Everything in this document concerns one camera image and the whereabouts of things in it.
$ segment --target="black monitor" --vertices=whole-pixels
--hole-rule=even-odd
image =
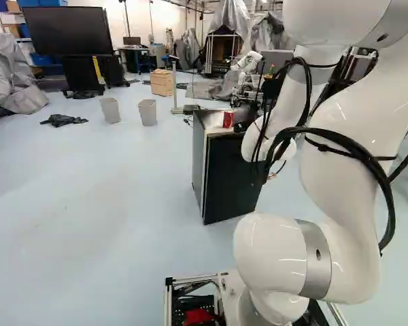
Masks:
[[[24,7],[36,53],[55,56],[112,55],[102,7]]]

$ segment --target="table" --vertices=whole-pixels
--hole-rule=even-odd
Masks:
[[[118,48],[121,59],[125,58],[127,71],[131,73],[149,73],[151,68],[150,49],[147,48]],[[141,60],[143,55],[148,55],[147,60]]]
[[[223,112],[193,115],[192,186],[205,225],[254,211],[262,183],[241,156],[243,133],[222,128]]]

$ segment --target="red cup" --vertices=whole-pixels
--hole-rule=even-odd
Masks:
[[[234,112],[224,112],[224,123],[222,127],[231,128],[234,122]]]

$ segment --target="light blue floor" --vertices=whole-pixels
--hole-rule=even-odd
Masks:
[[[190,80],[179,74],[178,82]],[[228,106],[184,93],[179,105]],[[192,128],[170,114],[172,98],[141,83],[114,88],[106,96],[120,103],[122,122],[108,125],[99,98],[48,96],[40,112],[0,120],[0,326],[162,325],[165,277],[233,268],[238,219],[201,223],[190,184]],[[143,98],[157,100],[158,126],[141,125]],[[39,125],[53,113],[90,121]],[[297,164],[265,185],[258,211],[320,218]],[[408,171],[394,195],[398,229],[381,288],[370,302],[343,307],[350,325],[408,323]],[[380,197],[377,219],[383,230]]]

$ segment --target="gray bucket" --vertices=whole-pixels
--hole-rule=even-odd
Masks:
[[[156,100],[142,100],[137,107],[139,108],[139,114],[144,126],[154,126],[157,124]]]
[[[104,120],[110,124],[121,121],[118,101],[112,97],[100,99],[101,109],[103,110]]]

